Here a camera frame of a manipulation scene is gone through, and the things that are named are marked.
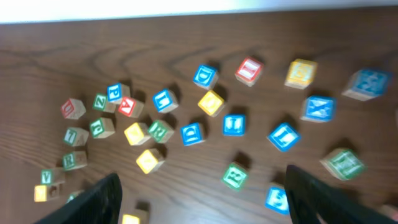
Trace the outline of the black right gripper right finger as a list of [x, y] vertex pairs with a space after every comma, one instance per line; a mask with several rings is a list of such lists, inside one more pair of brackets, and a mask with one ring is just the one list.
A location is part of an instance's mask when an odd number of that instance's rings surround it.
[[320, 224], [320, 219], [336, 224], [395, 224], [295, 165], [287, 166], [284, 187], [294, 224]]

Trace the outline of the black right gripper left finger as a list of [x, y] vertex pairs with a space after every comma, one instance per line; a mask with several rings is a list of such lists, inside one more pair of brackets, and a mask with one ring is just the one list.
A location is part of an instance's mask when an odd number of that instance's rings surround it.
[[122, 198], [120, 178], [111, 173], [36, 224], [117, 224]]

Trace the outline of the yellow O letter block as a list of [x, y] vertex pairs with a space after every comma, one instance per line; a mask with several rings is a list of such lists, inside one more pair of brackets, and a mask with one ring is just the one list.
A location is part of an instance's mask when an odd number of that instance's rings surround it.
[[209, 90], [198, 102], [198, 106], [209, 116], [215, 117], [224, 107], [224, 99], [215, 91]]

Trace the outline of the yellow C letter block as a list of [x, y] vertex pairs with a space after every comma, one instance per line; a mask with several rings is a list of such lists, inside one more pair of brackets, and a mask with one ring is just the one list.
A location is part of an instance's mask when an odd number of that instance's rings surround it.
[[122, 224], [148, 224], [149, 212], [136, 209], [132, 214], [124, 214]]

